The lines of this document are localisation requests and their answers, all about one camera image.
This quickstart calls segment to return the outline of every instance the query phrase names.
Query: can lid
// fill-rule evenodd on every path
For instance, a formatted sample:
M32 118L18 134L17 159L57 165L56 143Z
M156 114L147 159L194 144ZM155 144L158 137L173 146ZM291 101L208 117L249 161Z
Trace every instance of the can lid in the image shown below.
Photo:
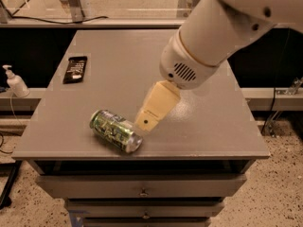
M140 147L142 141L143 141L143 138L140 135L133 133L127 142L125 151L127 153L134 152L135 150L137 150Z
M97 111L95 111L95 112L92 114L92 116L91 116L91 119L90 119L90 121L89 121L89 127L90 127L91 129L94 128L94 121L95 121L95 118L97 117L97 115L98 115L99 112L100 112L100 110L97 110Z

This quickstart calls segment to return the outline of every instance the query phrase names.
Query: gray tabletop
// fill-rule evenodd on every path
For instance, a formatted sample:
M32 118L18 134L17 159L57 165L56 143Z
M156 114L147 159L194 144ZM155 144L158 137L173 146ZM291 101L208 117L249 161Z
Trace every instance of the gray tabletop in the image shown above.
M89 128L107 109L130 121L161 80L162 49L175 30L81 30L68 47L27 126L14 159L257 159L269 157L227 62L214 77L182 91L177 107L132 154L104 144ZM84 80L62 84L68 58L87 56Z

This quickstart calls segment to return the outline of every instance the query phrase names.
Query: drawer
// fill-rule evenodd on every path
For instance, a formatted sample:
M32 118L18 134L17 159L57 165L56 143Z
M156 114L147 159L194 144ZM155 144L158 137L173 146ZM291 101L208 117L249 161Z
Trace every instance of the drawer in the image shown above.
M179 198L232 196L243 174L40 176L37 184L53 198Z
M84 227L207 227L206 218L159 218L142 220L136 218L85 218Z
M210 218L223 209L222 202L199 200L65 201L70 214L80 218Z

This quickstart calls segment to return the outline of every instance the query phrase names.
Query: soap dispenser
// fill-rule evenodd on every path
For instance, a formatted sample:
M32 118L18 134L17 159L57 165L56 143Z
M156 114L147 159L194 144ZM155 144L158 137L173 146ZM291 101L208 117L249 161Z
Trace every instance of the soap dispenser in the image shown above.
M11 65L3 65L2 67L6 70L6 74L8 76L7 82L11 91L17 97L27 96L29 94L29 89L20 76L15 75L11 70L9 70Z

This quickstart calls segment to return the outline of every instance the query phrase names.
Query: black cable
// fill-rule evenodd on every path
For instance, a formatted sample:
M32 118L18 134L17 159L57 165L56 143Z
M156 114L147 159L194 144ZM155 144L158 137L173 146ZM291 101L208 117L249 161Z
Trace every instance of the black cable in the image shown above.
M81 21L75 21L75 22L57 22L53 20L46 20L46 19L40 19L40 18L35 18L35 17L27 17L27 16L11 16L12 19L29 19L29 20L37 20L41 22L46 22L46 23L51 23L51 24L59 24L59 25L73 25L73 24L81 24L83 22L88 22L92 20L97 20L97 19L108 19L107 16L98 16L90 19L84 19Z
M277 64L277 69L276 69L276 74L275 74L275 80L274 80L274 97L273 97L273 101L272 101L272 104L271 104L270 112L273 111L273 108L274 108L274 105L275 105L275 102L276 102L276 82L277 82L277 76L279 74L279 71L281 70L282 59L283 59L283 56L284 56L284 53L285 53L285 50L286 50L286 46L287 46L288 41L290 39L290 33L291 33L291 30L288 29L287 38L285 40L285 44L284 44L281 56L280 56L278 64ZM264 125L262 127L262 130L261 130L261 134L264 134L264 129L265 129L265 126L266 126L266 124L267 124L270 116L271 116L271 114L266 118L266 120L264 122Z

